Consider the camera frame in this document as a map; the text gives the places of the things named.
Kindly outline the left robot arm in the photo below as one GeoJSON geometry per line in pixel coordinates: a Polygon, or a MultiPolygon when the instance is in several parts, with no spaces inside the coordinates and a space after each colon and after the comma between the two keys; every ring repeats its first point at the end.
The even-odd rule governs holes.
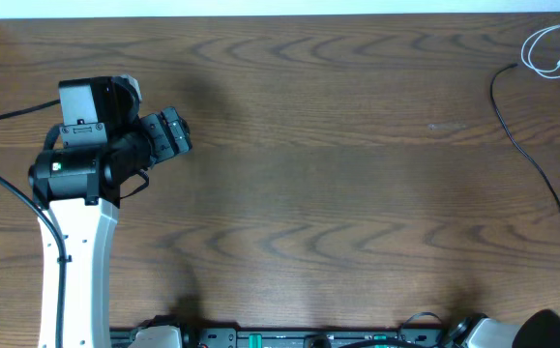
{"type": "Polygon", "coordinates": [[[120,187],[192,149],[190,128],[173,107],[140,116],[130,75],[65,80],[63,122],[29,168],[43,243],[39,346],[107,347],[109,260],[120,187]]]}

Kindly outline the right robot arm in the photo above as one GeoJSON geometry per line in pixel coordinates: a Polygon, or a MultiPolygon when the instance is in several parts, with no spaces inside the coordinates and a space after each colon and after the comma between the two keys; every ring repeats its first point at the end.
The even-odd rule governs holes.
{"type": "Polygon", "coordinates": [[[524,324],[506,324],[483,313],[452,327],[442,340],[458,348],[560,348],[560,315],[551,309],[533,314],[524,324]]]}

